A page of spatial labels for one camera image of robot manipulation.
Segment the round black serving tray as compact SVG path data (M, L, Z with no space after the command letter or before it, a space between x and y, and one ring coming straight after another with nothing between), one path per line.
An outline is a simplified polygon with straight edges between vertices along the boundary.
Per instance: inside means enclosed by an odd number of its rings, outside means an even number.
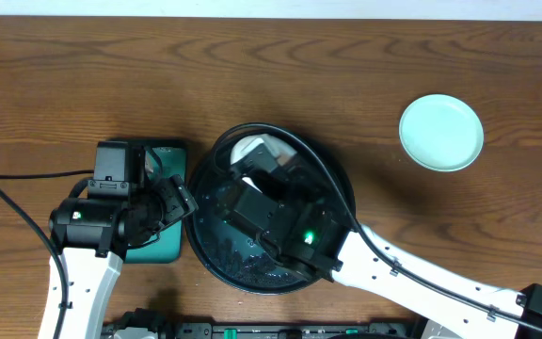
M270 134L286 141L298 152L314 153L323 173L332 177L337 194L337 262L335 264L276 264L254 241L223 221L216 213L220 193L228 187L231 148L242 137ZM329 280L343 263L338 252L352 231L356 213L352 184L343 166L322 144L280 126L247 122L222 134L199 162L189 181L198 210L189 219L186 234L202 264L220 281L247 292L279 295Z

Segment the white plate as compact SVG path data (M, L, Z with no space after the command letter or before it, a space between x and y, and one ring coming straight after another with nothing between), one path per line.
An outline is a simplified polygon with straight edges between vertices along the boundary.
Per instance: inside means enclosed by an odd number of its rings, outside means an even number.
M230 171L240 183L277 198L290 183L288 166L297 150L270 134L242 137L231 148Z

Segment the light green plate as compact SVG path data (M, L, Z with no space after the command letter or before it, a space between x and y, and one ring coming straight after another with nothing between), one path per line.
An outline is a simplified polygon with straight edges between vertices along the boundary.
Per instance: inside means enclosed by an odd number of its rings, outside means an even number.
M398 133L414 162L440 172L471 165L485 139L483 124L472 107L446 94L429 94L411 102L399 120Z

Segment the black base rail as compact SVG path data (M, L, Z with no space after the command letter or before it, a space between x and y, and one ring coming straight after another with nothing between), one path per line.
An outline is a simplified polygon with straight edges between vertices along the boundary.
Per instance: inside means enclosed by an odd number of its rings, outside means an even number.
M102 330L102 339L112 338L176 338L176 339L273 339L273 338L333 338L338 335L372 335L397 338L414 338L416 332L406 323L382 323L349 325L328 324L211 324L177 323L170 326L170 335L143 328L116 330L107 325Z

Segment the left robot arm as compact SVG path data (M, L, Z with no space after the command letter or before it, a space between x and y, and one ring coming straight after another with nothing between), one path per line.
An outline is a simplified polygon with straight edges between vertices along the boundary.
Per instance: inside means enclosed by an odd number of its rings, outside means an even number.
M131 182L87 180L50 216L49 291L41 338L97 338L125 264L167 264L179 256L182 221L197 205L179 175Z

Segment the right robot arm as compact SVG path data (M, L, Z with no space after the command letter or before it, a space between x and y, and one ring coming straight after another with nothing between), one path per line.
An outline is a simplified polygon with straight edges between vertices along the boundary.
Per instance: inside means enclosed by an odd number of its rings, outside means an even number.
M218 214L302 280L389 299L461 338L542 338L542 285L476 282L395 247L359 223L337 177L309 146L267 137L231 147Z

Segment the dark green rectangular water tray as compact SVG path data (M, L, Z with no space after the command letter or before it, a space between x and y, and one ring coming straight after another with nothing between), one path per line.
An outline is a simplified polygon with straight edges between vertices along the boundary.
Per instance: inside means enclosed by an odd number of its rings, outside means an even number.
M176 138L139 138L117 137L111 141L126 141L135 145L148 145L159 156L162 163L164 177L180 175L185 179L187 166L186 144ZM126 264L170 264L181 256L183 222L169 226L162 233L160 239L148 247L129 250L126 255Z

